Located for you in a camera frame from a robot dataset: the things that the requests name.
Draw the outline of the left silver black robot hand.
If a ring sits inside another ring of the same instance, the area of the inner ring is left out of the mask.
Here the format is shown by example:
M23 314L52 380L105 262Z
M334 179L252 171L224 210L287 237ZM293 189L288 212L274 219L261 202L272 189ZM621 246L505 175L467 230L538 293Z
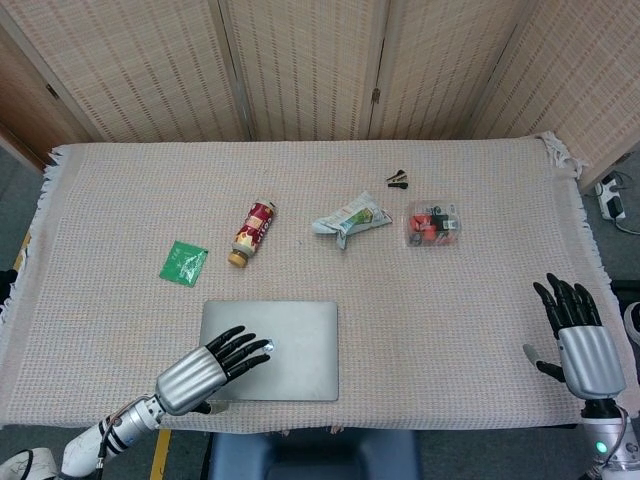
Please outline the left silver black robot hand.
M155 397L166 414L209 413L205 404L215 392L270 360L264 351L270 341L245 329L240 325L224 331L158 376Z

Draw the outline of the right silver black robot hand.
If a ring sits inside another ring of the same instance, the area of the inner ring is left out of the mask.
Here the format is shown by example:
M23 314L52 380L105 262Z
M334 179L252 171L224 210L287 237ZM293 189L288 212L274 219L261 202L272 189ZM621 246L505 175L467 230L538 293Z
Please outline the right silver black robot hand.
M615 399L627 384L615 342L592 295L583 285L571 285L552 273L546 278L546 286L535 282L533 288L544 307L560 363L543 360L530 344L523 346L525 356L579 399Z

